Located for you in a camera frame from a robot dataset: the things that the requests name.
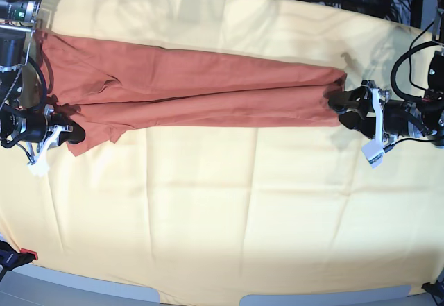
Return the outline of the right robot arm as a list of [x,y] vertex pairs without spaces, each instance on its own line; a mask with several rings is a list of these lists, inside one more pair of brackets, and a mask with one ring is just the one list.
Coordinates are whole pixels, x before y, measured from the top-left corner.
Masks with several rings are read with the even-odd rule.
[[[31,41],[42,0],[1,0],[1,146],[12,148],[21,142],[43,146],[55,136],[55,146],[79,144],[84,129],[46,103],[48,87],[37,62],[31,57]],[[39,102],[21,109],[22,70],[30,65],[37,74]]]

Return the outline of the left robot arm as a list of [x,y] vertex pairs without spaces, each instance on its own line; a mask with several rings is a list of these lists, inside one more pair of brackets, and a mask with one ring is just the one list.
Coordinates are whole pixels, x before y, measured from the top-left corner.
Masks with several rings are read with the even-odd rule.
[[340,123],[383,153],[401,142],[443,148],[443,8],[394,63],[387,87],[372,80],[332,94]]

